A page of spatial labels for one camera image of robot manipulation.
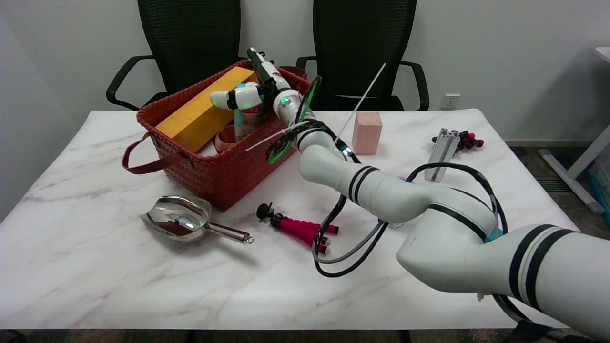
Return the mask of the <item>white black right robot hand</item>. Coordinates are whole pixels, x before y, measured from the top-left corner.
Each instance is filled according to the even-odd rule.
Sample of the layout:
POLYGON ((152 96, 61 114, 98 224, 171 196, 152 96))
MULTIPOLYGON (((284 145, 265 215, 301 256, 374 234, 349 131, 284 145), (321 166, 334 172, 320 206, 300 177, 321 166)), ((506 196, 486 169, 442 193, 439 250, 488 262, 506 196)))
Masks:
POLYGON ((285 98, 288 96, 298 95, 298 91, 290 87, 277 67, 265 59, 265 53, 249 48, 247 56, 259 84, 212 92, 211 104, 224 110, 243 111, 263 104, 264 100, 274 101, 279 97, 280 102, 286 102, 285 98))

